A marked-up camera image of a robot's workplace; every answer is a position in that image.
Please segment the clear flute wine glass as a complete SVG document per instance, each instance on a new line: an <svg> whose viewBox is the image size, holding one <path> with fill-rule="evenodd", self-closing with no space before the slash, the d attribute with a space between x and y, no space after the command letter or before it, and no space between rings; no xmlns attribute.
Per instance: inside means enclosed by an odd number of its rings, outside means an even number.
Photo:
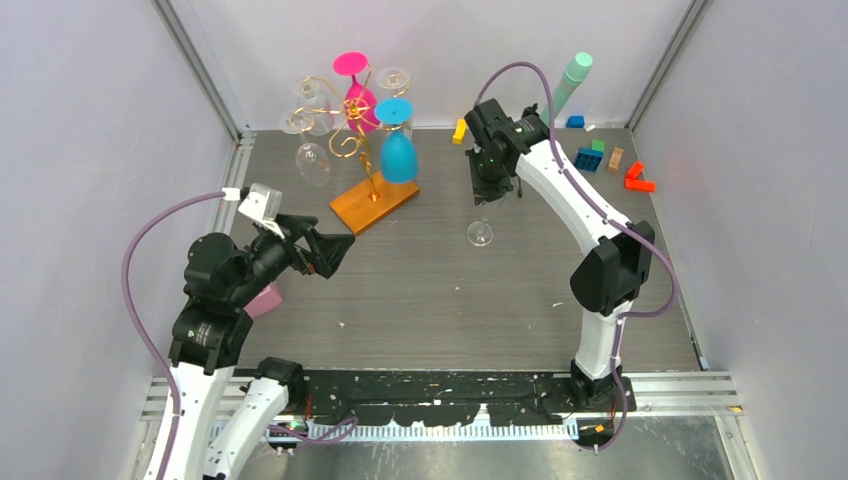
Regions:
<svg viewBox="0 0 848 480"><path fill-rule="evenodd" d="M491 221L495 211L496 205L492 202L483 202L476 207L478 218L466 230L466 238L472 246L486 247L492 242L494 231Z"/></svg>

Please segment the clear round wine glass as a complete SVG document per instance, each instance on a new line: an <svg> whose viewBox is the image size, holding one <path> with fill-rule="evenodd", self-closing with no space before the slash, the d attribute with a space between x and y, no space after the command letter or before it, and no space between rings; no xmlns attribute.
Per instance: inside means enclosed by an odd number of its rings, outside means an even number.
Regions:
<svg viewBox="0 0 848 480"><path fill-rule="evenodd" d="M312 186L323 186L331 178L331 164L326 150L310 140L307 134L316 132L316 115L304 107L284 112L280 129L287 134L297 135L301 141L295 154L295 165L300 176Z"/></svg>

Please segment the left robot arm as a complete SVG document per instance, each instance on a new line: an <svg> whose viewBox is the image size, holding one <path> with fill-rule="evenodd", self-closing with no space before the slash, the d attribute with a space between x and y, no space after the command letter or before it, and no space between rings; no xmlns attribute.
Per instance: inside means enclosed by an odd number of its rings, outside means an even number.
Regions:
<svg viewBox="0 0 848 480"><path fill-rule="evenodd" d="M184 271L187 303L168 351L170 417L159 429L150 479L235 479L273 418L298 412L307 398L301 364L268 357L224 429L211 430L253 325L248 304L287 269L330 278L356 238L322 234L317 218L279 214L256 224L240 248L224 233L197 239Z"/></svg>

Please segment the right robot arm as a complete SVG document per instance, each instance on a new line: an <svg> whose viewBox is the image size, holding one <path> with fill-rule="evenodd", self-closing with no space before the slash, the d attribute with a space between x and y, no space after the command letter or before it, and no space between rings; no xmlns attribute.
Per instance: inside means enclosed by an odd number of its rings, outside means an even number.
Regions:
<svg viewBox="0 0 848 480"><path fill-rule="evenodd" d="M624 317L649 277L653 227L632 223L602 198L551 139L535 106L514 120L489 99L464 120L474 141L466 156L475 204L499 203L520 179L556 213L584 256L569 279L582 308L580 343L566 383L572 402L589 411L619 402Z"/></svg>

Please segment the blue wine glass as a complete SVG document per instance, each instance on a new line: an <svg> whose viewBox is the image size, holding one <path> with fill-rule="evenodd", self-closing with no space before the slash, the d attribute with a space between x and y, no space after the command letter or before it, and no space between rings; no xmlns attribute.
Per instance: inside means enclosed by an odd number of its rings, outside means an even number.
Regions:
<svg viewBox="0 0 848 480"><path fill-rule="evenodd" d="M381 172L393 184L405 184L418 175L417 152L408 135L408 121L413 114L412 104L400 97L377 104L375 115L388 131L380 150Z"/></svg>

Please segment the clear wine glass back right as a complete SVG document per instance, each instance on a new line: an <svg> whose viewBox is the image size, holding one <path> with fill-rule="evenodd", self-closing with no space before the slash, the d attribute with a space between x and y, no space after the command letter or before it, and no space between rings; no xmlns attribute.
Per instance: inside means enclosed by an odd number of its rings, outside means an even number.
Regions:
<svg viewBox="0 0 848 480"><path fill-rule="evenodd" d="M401 67L388 66L377 73L376 82L382 92L375 110L381 126L390 131L400 131L411 139L414 108L406 97L411 75Z"/></svg>

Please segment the pink wine glass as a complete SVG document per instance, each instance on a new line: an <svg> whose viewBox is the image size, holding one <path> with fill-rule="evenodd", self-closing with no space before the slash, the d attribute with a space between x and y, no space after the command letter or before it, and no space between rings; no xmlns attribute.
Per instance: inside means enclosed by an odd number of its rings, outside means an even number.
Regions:
<svg viewBox="0 0 848 480"><path fill-rule="evenodd" d="M363 133L374 131L379 121L374 113L376 96L367 86L371 74L367 56L358 51L342 53L333 61L332 68L336 74L351 79L342 102L342 112L349 128Z"/></svg>

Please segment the black tripod microphone stand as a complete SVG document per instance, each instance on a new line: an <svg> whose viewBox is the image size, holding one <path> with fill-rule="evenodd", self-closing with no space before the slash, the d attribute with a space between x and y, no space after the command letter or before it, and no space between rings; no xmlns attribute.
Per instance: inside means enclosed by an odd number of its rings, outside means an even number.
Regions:
<svg viewBox="0 0 848 480"><path fill-rule="evenodd" d="M537 110L538 110L538 104L534 103L531 106L524 108L524 110L522 111L521 117L524 118L524 117L527 117L528 115L538 115ZM521 178L517 179L517 197L518 198L523 197L523 182L522 182Z"/></svg>

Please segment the pink holder box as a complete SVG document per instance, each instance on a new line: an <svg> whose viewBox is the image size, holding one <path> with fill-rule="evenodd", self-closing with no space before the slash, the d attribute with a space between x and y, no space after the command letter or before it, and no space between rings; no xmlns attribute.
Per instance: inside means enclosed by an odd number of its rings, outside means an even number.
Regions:
<svg viewBox="0 0 848 480"><path fill-rule="evenodd" d="M283 298L278 285L272 282L246 305L245 311L251 318L256 319L278 308L282 303Z"/></svg>

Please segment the small blue block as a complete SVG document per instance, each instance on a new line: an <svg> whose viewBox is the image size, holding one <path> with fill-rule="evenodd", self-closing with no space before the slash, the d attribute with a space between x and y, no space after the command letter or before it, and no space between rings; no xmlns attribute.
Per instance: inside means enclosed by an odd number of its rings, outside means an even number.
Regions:
<svg viewBox="0 0 848 480"><path fill-rule="evenodd" d="M585 126L586 120L582 115L572 115L566 120L566 127L569 129L583 129Z"/></svg>

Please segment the blue lego brick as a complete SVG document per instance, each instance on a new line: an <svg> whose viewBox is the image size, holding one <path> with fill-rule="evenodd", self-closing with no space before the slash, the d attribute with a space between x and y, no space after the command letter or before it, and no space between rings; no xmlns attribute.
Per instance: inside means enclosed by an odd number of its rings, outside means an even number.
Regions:
<svg viewBox="0 0 848 480"><path fill-rule="evenodd" d="M574 166L579 170L596 172L600 167L603 157L603 151L580 147L574 158Z"/></svg>

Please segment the mint green microphone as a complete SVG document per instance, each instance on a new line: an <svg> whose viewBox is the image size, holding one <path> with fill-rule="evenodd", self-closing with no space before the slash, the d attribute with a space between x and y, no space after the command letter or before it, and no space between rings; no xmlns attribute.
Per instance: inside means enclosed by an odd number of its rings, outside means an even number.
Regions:
<svg viewBox="0 0 848 480"><path fill-rule="evenodd" d="M586 80L593 63L593 57L588 52L578 52L568 62L557 85L550 88L549 98L541 114L547 127L555 126L556 117L574 91Z"/></svg>

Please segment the tan wooden block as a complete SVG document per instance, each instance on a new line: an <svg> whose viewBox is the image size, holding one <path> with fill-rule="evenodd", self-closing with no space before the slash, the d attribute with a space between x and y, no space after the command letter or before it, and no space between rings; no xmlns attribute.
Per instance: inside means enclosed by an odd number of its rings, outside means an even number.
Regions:
<svg viewBox="0 0 848 480"><path fill-rule="evenodd" d="M624 149L615 147L609 157L607 170L609 172L617 172L620 169L621 160L624 154Z"/></svg>

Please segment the red L-shaped block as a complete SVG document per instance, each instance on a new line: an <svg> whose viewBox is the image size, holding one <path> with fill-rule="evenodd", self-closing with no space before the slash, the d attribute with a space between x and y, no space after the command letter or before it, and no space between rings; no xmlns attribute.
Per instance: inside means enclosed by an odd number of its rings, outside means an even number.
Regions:
<svg viewBox="0 0 848 480"><path fill-rule="evenodd" d="M656 184L654 182L642 178L644 167L645 165L640 161L636 161L631 165L624 177L625 189L644 193L654 193L656 191Z"/></svg>

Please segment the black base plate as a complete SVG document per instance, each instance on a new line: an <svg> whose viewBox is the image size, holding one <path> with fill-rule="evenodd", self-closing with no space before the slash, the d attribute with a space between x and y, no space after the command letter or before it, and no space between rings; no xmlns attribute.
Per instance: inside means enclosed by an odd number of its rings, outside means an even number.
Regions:
<svg viewBox="0 0 848 480"><path fill-rule="evenodd" d="M587 413L609 419L634 411L631 389L597 386L569 374L530 371L309 370L288 412L323 425L355 417L361 426L554 425Z"/></svg>

